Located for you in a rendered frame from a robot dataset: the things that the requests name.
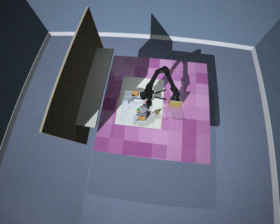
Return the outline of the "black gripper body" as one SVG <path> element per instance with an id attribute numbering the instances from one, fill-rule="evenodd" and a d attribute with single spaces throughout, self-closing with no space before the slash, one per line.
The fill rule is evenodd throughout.
<path id="1" fill-rule="evenodd" d="M 152 97 L 148 97 L 147 96 L 147 99 L 148 99 L 148 101 L 146 102 L 146 106 L 151 106 L 151 104 L 152 104 L 152 102 L 151 102 Z"/>

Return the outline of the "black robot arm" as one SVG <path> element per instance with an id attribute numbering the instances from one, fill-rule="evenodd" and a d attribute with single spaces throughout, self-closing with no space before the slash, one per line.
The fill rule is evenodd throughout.
<path id="1" fill-rule="evenodd" d="M 163 66 L 163 67 L 161 67 L 161 68 L 159 68 L 155 71 L 155 73 L 154 73 L 153 77 L 151 78 L 150 82 L 146 85 L 146 88 L 145 88 L 144 92 L 140 92 L 141 99 L 145 100 L 145 99 L 147 99 L 147 96 L 152 97 L 152 95 L 154 94 L 154 90 L 153 91 L 151 91 L 151 90 L 153 88 L 153 84 L 154 84 L 156 78 L 158 77 L 158 75 L 160 73 L 164 73 L 166 75 L 166 77 L 167 77 L 167 79 L 168 79 L 168 81 L 171 85 L 170 89 L 173 92 L 172 100 L 178 101 L 179 96 L 180 96 L 179 90 L 174 85 L 174 82 L 173 82 L 173 80 L 170 76 L 169 68 L 166 67 L 166 66 Z"/>

